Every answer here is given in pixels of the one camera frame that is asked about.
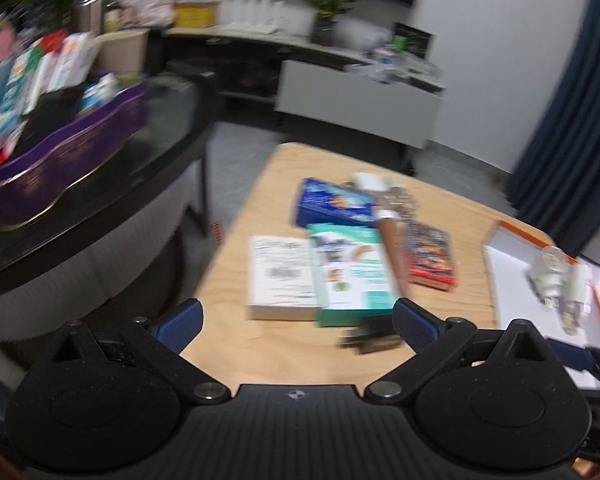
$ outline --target curtain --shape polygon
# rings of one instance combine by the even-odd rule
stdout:
[[[600,0],[589,0],[571,61],[506,192],[520,220],[572,256],[600,225]]]

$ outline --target purple basket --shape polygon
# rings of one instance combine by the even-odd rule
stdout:
[[[145,83],[56,130],[0,165],[0,230],[42,215],[73,184],[97,170],[146,123]]]

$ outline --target yellow box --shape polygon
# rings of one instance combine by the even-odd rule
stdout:
[[[176,6],[176,27],[213,27],[218,24],[218,2],[183,2]]]

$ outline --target silver screw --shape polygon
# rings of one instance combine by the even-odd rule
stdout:
[[[374,395],[384,397],[385,399],[395,397],[402,391],[400,384],[394,383],[393,381],[376,381],[369,386],[369,389]]]
[[[193,388],[195,396],[206,400],[219,399],[225,392],[226,386],[220,383],[200,383]]]

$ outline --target barcode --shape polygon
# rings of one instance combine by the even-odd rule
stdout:
[[[291,267],[271,267],[269,276],[272,278],[297,278],[300,276],[300,269]]]

